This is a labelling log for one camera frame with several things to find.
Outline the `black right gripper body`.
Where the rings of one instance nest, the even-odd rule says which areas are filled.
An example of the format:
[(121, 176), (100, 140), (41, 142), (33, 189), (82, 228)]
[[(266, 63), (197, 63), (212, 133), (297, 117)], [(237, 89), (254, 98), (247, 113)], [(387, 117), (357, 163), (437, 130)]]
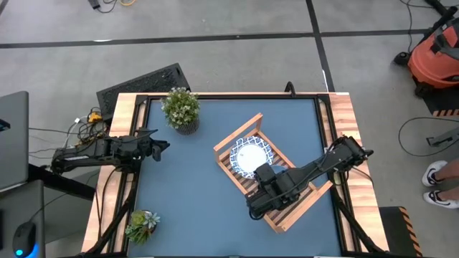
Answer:
[(249, 206), (262, 206), (265, 215), (267, 212), (285, 209), (288, 206), (286, 200), (288, 194), (288, 191), (278, 193), (273, 187), (268, 186), (267, 189), (259, 188), (256, 191), (246, 193), (245, 199), (248, 208)]

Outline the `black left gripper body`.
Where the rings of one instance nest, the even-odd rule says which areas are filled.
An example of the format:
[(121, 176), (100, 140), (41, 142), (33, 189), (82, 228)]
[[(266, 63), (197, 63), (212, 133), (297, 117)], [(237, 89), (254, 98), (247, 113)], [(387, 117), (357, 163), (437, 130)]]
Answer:
[(144, 159), (149, 157), (153, 153), (152, 149), (152, 139), (151, 138), (142, 138), (137, 141), (137, 149), (134, 151), (134, 156), (136, 158)]

